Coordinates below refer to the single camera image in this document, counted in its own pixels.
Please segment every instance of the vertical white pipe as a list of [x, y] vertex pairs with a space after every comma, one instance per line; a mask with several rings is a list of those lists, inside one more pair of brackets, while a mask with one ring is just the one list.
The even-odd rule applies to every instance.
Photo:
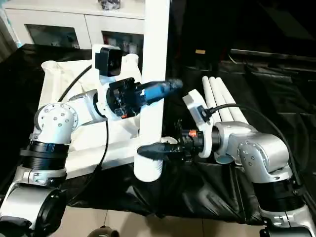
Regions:
[[[211, 88], [213, 91], [213, 95], [214, 95], [216, 104], [218, 106], [226, 104], [224, 97], [222, 96], [220, 86], [217, 84], [215, 77], [210, 77], [209, 83], [211, 84]], [[224, 109], [219, 110], [219, 114], [220, 114], [223, 122], [234, 121], [234, 119], [231, 115], [231, 112], [229, 111], [228, 108], [224, 108]]]
[[[142, 83], [165, 80], [170, 0], [146, 0]], [[160, 142], [163, 100], [145, 107], [140, 117], [141, 145]], [[134, 174], [144, 182], [158, 179], [162, 161], [135, 155]]]
[[[211, 88], [211, 85], [209, 83], [208, 77], [203, 76], [202, 77], [202, 83], [203, 83], [203, 88], [204, 88], [204, 94], [205, 94], [205, 100], [206, 100], [206, 104], [209, 108], [211, 107], [216, 107], [216, 102], [214, 99], [214, 95], [213, 95], [213, 91]], [[221, 117], [219, 116], [218, 111], [216, 111], [213, 115], [213, 120], [214, 120], [214, 124], [216, 122], [220, 122], [221, 121]]]
[[[216, 78], [216, 82], [217, 84], [220, 86], [222, 95], [224, 97], [224, 100], [226, 102], [226, 104], [235, 104], [235, 100], [232, 97], [231, 93], [228, 91], [227, 87], [225, 86], [224, 82], [222, 81], [221, 78]], [[234, 121], [240, 121], [240, 122], [244, 122], [244, 123], [248, 123], [247, 119], [245, 118], [245, 116], [243, 115], [243, 113], [241, 112], [240, 108], [237, 107], [231, 107], [228, 108], [229, 111], [231, 112], [231, 115], [234, 119]]]

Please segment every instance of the black cable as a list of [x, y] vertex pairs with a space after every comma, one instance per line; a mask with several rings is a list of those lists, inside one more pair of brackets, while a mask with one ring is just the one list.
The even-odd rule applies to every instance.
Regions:
[[[66, 88], [66, 90], [63, 92], [63, 94], [60, 96], [58, 102], [61, 102], [65, 96], [67, 95], [67, 93], [70, 91], [70, 89], [76, 84], [76, 82], [90, 69], [92, 68], [92, 65], [88, 66], [86, 69], [84, 69], [71, 83], [70, 85]], [[102, 158], [99, 162], [99, 164], [95, 167], [95, 169], [93, 170], [92, 174], [90, 175], [89, 179], [87, 180], [87, 182], [85, 183], [85, 185], [80, 189], [80, 191], [74, 195], [67, 203], [71, 203], [76, 197], [78, 197], [85, 189], [86, 187], [88, 187], [88, 185], [91, 183], [91, 181], [94, 179], [95, 175], [102, 170], [102, 163], [104, 161], [105, 155], [108, 151], [108, 146], [109, 146], [109, 124], [108, 121], [105, 121], [105, 127], [106, 127], [106, 132], [107, 132], [107, 140], [106, 140], [106, 144], [105, 144], [105, 149], [104, 149], [104, 153], [102, 155]]]
[[215, 108], [210, 108], [208, 109], [208, 111], [213, 114], [215, 113], [216, 111], [218, 110], [221, 110], [221, 109], [224, 109], [224, 108], [228, 108], [228, 107], [238, 107], [238, 108], [243, 108], [243, 109], [247, 109], [257, 115], [259, 115], [260, 117], [262, 117], [265, 121], [267, 121], [274, 129], [275, 131], [278, 133], [278, 135], [280, 136], [280, 138], [282, 139], [282, 141], [284, 142], [284, 144], [286, 145], [287, 149], [288, 149], [288, 153], [289, 153], [289, 157], [290, 157], [290, 162], [289, 164], [291, 165], [291, 168], [292, 168], [292, 171], [293, 171], [293, 174], [294, 174], [294, 177], [295, 177], [295, 180], [296, 180], [296, 183], [298, 186], [301, 186], [302, 183], [301, 183], [301, 180], [300, 180], [300, 177], [299, 177], [299, 174], [298, 174], [298, 171], [297, 171], [297, 168], [296, 168], [296, 164], [295, 164], [295, 160], [294, 160], [294, 156], [293, 156], [293, 153], [292, 153], [292, 150], [285, 138], [285, 136], [283, 135], [283, 133], [280, 131], [280, 129], [278, 129], [278, 127], [270, 120], [268, 119], [265, 115], [263, 115], [261, 112], [249, 107], [249, 106], [246, 106], [246, 105], [241, 105], [241, 104], [225, 104], [225, 105], [219, 105]]
[[76, 84], [76, 82], [90, 69], [92, 68], [92, 65], [88, 66], [86, 69], [84, 69], [71, 83], [70, 85], [66, 88], [66, 90], [64, 91], [64, 93], [62, 93], [62, 95], [60, 96], [58, 102], [62, 102], [62, 100], [65, 98], [65, 96], [67, 95], [67, 93], [70, 91], [70, 89], [74, 86], [74, 84]]
[[108, 151], [108, 146], [109, 146], [109, 124], [108, 121], [105, 121], [105, 125], [106, 125], [106, 130], [107, 130], [107, 140], [106, 140], [106, 144], [105, 144], [105, 150], [104, 153], [102, 155], [102, 158], [99, 162], [99, 164], [95, 167], [95, 169], [93, 170], [92, 174], [90, 175], [89, 179], [87, 180], [87, 182], [84, 184], [84, 186], [80, 189], [80, 191], [73, 196], [67, 203], [70, 204], [76, 197], [78, 197], [87, 187], [88, 185], [91, 183], [91, 181], [94, 179], [95, 175], [102, 170], [102, 163], [104, 161], [105, 155]]

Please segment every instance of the silver robotic arm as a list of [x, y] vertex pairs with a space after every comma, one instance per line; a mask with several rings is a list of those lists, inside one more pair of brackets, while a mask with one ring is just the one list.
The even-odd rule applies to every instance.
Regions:
[[[29, 145], [20, 152], [22, 164], [0, 207], [0, 236], [43, 237], [58, 229], [66, 207], [59, 187], [67, 176], [71, 133], [79, 126], [136, 116], [142, 106], [182, 87], [179, 80], [135, 82], [140, 76], [137, 55], [122, 58], [119, 49], [108, 45], [95, 45], [92, 58], [99, 71], [97, 89], [47, 104], [36, 113]], [[121, 63], [127, 64], [122, 72]]]
[[247, 123], [241, 111], [230, 113], [226, 110], [229, 115], [222, 113], [221, 118], [229, 120], [214, 122], [216, 111], [207, 107], [196, 90], [190, 91], [183, 100], [198, 130], [181, 130], [178, 144], [156, 143], [140, 147], [137, 152], [159, 159], [174, 153], [198, 154], [206, 158], [212, 151], [220, 164], [235, 162], [241, 165], [252, 182], [260, 214], [267, 226], [260, 236], [316, 237], [309, 208], [288, 164], [289, 150], [285, 143], [274, 135], [257, 131]]

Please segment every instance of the tile floor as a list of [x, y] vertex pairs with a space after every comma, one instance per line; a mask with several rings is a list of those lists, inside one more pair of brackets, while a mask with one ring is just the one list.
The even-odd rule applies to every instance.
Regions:
[[67, 207], [53, 237], [87, 237], [106, 225], [121, 237], [258, 237], [262, 227], [179, 217], [143, 217], [130, 212]]

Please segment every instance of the black tablecloth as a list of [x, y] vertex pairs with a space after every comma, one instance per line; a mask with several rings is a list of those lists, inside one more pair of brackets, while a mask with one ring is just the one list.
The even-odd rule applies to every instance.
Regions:
[[[0, 75], [7, 92], [4, 104], [4, 129], [0, 190], [19, 161], [19, 149], [33, 130], [33, 115], [40, 99], [47, 60], [90, 59], [90, 50], [25, 45], [0, 64]], [[181, 97], [196, 88], [202, 95], [201, 77], [205, 72], [183, 68], [184, 90], [165, 100], [163, 134], [174, 134], [174, 122], [182, 119], [183, 128], [195, 124]], [[316, 200], [316, 77], [302, 73], [241, 65], [220, 65], [220, 76], [238, 103], [249, 105], [268, 116], [285, 134], [294, 152], [307, 188], [308, 204]], [[244, 112], [251, 125], [261, 132], [275, 134], [266, 122]], [[63, 188], [69, 197], [77, 194], [89, 175], [67, 180]], [[133, 175], [133, 164], [100, 172], [72, 206], [133, 211], [142, 215], [212, 218], [248, 224], [261, 224], [258, 202], [251, 183], [240, 167], [218, 165], [212, 158], [187, 163], [165, 162], [162, 176], [143, 183]]]

